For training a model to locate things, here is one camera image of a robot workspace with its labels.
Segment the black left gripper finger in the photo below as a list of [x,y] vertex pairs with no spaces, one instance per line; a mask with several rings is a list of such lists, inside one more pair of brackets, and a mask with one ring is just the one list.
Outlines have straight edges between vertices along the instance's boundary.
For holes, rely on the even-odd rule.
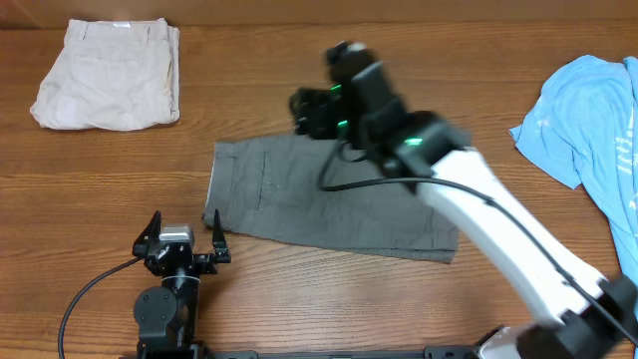
[[138,238],[134,241],[133,249],[148,249],[149,245],[159,238],[161,229],[161,213],[156,210],[152,219]]
[[229,254],[229,248],[223,233],[223,228],[221,225],[221,220],[220,220],[220,215],[218,210],[214,212],[213,233],[212,233],[211,242],[214,248],[214,253],[216,255]]

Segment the grey shorts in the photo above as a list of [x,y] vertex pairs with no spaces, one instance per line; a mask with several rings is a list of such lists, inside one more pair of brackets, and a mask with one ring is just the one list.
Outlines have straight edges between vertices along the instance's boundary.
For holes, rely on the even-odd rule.
[[458,231],[402,184],[319,189],[330,141],[280,135],[216,143],[204,221],[280,242],[449,263]]

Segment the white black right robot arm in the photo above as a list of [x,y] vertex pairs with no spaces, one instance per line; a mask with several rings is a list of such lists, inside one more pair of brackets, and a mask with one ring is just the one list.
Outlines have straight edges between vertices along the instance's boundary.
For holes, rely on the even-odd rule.
[[301,88],[289,108],[298,135],[350,145],[377,184],[401,183],[458,227],[504,275],[532,322],[501,326],[467,358],[602,358],[635,341],[637,289],[606,278],[557,240],[498,180],[464,132],[439,114],[409,112],[362,43],[328,49],[328,90]]

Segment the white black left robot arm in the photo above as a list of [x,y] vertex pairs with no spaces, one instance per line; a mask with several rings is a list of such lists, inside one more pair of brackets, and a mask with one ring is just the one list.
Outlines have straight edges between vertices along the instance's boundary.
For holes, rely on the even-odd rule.
[[136,300],[139,358],[205,359],[207,345],[195,338],[200,278],[231,261],[220,216],[213,217],[212,252],[195,253],[194,234],[187,224],[162,226],[156,212],[133,244],[133,255],[160,285],[146,289]]

